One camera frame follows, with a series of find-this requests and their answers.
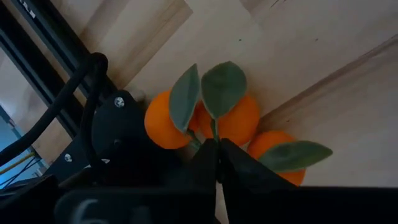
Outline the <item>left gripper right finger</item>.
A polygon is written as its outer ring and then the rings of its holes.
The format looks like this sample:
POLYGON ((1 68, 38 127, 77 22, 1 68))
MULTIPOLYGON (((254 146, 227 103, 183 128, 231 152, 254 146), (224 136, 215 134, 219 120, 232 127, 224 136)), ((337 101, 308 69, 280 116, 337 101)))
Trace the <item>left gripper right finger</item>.
POLYGON ((220 141, 221 183, 245 189, 294 189, 295 185, 252 158, 229 139, 220 141))

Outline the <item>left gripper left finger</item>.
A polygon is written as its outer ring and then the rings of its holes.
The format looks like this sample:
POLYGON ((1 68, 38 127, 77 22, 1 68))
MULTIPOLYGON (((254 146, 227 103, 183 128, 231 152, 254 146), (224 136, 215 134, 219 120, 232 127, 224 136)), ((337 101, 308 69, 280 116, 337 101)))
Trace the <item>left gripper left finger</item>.
POLYGON ((188 164, 169 180, 173 187, 214 189, 216 185, 217 142, 207 139, 188 164))

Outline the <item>orange mandarin cluster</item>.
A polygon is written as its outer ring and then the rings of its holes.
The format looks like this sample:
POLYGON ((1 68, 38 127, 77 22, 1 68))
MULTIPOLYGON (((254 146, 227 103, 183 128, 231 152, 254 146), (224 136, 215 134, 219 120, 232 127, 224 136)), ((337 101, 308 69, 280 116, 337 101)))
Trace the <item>orange mandarin cluster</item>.
POLYGON ((199 149, 197 132, 205 139, 226 139, 246 146, 253 159, 294 185, 302 184, 308 167, 333 155, 329 147, 283 131, 258 133, 259 122, 260 108, 248 93, 246 74, 232 61, 203 76, 197 64, 191 65, 171 89, 151 100, 144 115, 147 135, 163 149, 199 149))

